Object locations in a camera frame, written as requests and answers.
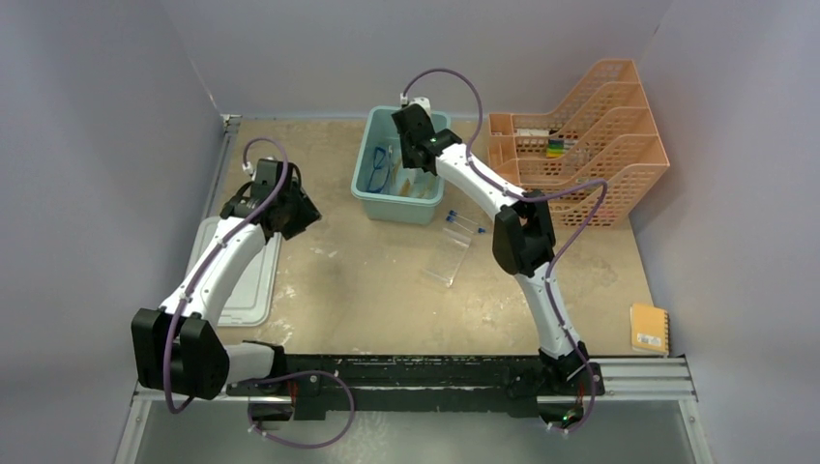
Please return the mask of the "blue safety glasses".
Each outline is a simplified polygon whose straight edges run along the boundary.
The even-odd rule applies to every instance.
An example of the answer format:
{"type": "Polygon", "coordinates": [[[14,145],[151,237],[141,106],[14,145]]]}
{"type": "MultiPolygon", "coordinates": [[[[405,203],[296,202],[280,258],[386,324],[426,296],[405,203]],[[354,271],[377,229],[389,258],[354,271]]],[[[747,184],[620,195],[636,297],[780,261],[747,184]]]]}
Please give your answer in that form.
{"type": "Polygon", "coordinates": [[[372,154],[372,170],[366,183],[366,192],[382,193],[390,181],[392,166],[392,147],[375,147],[372,154]]]}

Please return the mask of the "amber rubber tubing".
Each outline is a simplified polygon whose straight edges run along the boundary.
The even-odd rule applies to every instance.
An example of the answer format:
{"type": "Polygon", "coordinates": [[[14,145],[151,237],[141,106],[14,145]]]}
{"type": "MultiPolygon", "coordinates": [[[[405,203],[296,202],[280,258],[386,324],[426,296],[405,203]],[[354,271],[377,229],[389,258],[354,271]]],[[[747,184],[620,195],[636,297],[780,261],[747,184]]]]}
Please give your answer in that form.
{"type": "Polygon", "coordinates": [[[400,151],[393,153],[389,194],[429,199],[437,194],[439,178],[421,168],[404,168],[400,151]]]}

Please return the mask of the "teal plastic bin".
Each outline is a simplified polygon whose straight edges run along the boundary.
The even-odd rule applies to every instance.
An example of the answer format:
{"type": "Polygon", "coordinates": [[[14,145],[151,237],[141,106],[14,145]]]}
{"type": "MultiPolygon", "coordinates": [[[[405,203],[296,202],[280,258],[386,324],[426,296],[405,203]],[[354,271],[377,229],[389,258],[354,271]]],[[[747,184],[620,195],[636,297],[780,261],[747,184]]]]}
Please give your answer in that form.
{"type": "Polygon", "coordinates": [[[398,133],[392,119],[395,106],[374,106],[368,113],[351,193],[367,218],[427,225],[442,202],[444,181],[402,166],[398,133]]]}

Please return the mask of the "white plastic bin lid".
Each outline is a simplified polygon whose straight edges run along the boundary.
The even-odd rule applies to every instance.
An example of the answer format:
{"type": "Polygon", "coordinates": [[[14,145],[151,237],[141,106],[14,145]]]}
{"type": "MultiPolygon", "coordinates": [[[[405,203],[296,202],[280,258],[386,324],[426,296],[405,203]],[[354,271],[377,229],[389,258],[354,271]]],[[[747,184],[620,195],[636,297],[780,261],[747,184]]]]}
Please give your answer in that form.
{"type": "MultiPolygon", "coordinates": [[[[200,222],[186,274],[193,271],[198,258],[207,251],[219,221],[219,217],[206,217],[200,222]]],[[[281,235],[276,234],[250,261],[220,315],[220,327],[256,327],[267,320],[281,242],[281,235]]]]}

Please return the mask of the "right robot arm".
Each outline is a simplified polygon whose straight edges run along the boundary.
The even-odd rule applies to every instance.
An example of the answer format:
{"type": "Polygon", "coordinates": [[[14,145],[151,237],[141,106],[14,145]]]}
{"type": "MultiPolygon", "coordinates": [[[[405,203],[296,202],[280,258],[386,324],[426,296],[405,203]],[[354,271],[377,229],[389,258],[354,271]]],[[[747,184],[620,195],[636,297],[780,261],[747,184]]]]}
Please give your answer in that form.
{"type": "Polygon", "coordinates": [[[589,355],[552,275],[556,237],[546,202],[504,180],[452,130],[436,130],[419,103],[402,104],[392,119],[402,165],[449,182],[493,220],[492,255],[525,296],[538,334],[545,385],[565,393],[579,383],[581,373],[593,380],[589,355]]]}

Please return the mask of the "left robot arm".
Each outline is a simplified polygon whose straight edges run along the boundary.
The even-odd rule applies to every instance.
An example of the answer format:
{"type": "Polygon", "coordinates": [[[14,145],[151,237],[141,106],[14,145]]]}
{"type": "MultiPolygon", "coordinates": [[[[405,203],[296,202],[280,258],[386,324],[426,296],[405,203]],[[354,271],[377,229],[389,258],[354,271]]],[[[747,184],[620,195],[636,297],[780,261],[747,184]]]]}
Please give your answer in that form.
{"type": "Polygon", "coordinates": [[[168,399],[213,399],[224,387],[246,381],[266,395],[287,386],[288,369],[276,361],[280,348],[257,341],[225,345],[216,327],[240,277],[270,240],[289,240],[321,215],[297,164],[262,159],[219,218],[213,238],[175,292],[132,318],[137,382],[168,399]]]}

